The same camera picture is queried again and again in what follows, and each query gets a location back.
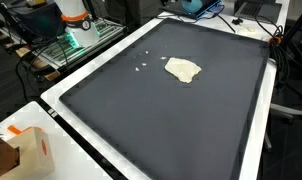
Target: blue object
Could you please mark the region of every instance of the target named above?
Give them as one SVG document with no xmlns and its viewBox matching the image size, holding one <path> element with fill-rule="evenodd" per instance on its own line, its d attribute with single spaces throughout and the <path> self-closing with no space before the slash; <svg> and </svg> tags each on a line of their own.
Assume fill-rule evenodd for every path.
<svg viewBox="0 0 302 180">
<path fill-rule="evenodd" d="M 203 3 L 201 0 L 191 0 L 191 2 L 188 2 L 186 0 L 182 1 L 182 7 L 189 13 L 198 12 L 202 8 L 202 6 Z"/>
</svg>

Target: metal rack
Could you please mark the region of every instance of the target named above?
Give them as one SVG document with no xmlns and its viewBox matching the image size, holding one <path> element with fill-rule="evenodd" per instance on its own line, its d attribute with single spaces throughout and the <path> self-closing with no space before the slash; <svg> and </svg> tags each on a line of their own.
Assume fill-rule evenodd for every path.
<svg viewBox="0 0 302 180">
<path fill-rule="evenodd" d="M 115 24 L 111 21 L 99 19 L 95 22 L 95 24 L 97 30 L 100 32 L 100 40 L 95 45 L 86 48 L 73 48 L 65 35 L 58 41 L 67 56 L 70 67 L 86 59 L 93 53 L 101 50 L 103 47 L 120 38 L 124 34 L 125 27 Z M 67 65 L 67 62 L 58 43 L 51 45 L 47 50 L 41 53 L 39 58 L 59 71 L 61 68 Z"/>
</svg>

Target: black stand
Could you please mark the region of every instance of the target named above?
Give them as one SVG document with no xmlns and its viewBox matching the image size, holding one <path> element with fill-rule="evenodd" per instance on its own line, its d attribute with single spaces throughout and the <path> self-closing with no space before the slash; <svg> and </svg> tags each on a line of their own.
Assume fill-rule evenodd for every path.
<svg viewBox="0 0 302 180">
<path fill-rule="evenodd" d="M 92 15 L 92 19 L 93 20 L 97 20 L 97 15 L 95 14 L 95 11 L 94 11 L 94 7 L 92 5 L 92 1 L 91 0 L 86 0 L 88 6 L 89 6 L 89 9 L 90 9 L 90 12 L 91 12 L 91 15 Z"/>
<path fill-rule="evenodd" d="M 288 45 L 288 42 L 291 41 L 293 36 L 297 33 L 297 31 L 299 31 L 301 27 L 302 27 L 302 14 L 297 20 L 297 22 L 294 24 L 294 26 L 289 30 L 289 32 L 282 39 L 281 46 L 285 47 L 286 45 Z"/>
</svg>

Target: floor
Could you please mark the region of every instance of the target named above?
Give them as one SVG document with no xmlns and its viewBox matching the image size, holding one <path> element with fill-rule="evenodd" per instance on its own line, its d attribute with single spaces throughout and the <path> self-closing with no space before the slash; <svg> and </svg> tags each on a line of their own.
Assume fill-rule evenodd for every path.
<svg viewBox="0 0 302 180">
<path fill-rule="evenodd" d="M 7 54 L 0 47 L 0 121 L 26 104 L 22 94 L 22 86 L 15 74 L 15 65 L 18 60 L 18 57 Z M 30 74 L 31 85 L 36 90 L 34 91 L 27 85 L 26 72 L 21 66 L 19 72 L 26 84 L 25 87 L 30 100 L 38 101 L 39 95 L 53 85 L 47 82 L 35 83 Z"/>
<path fill-rule="evenodd" d="M 272 150 L 262 157 L 262 180 L 302 180 L 302 120 L 288 125 L 271 117 Z"/>
</svg>

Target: green light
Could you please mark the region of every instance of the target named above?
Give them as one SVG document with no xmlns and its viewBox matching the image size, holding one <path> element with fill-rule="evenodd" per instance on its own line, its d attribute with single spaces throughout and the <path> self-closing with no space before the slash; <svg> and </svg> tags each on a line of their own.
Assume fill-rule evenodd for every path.
<svg viewBox="0 0 302 180">
<path fill-rule="evenodd" d="M 97 35 L 100 36 L 101 33 L 98 31 L 98 29 L 97 29 L 97 27 L 95 26 L 95 24 L 92 23 L 92 25 L 93 25 L 94 30 L 95 30 L 95 32 L 97 33 Z"/>
<path fill-rule="evenodd" d="M 78 43 L 78 41 L 75 39 L 73 33 L 68 33 L 66 35 L 67 39 L 69 40 L 69 43 L 70 45 L 73 47 L 73 48 L 79 48 L 80 45 Z"/>
</svg>

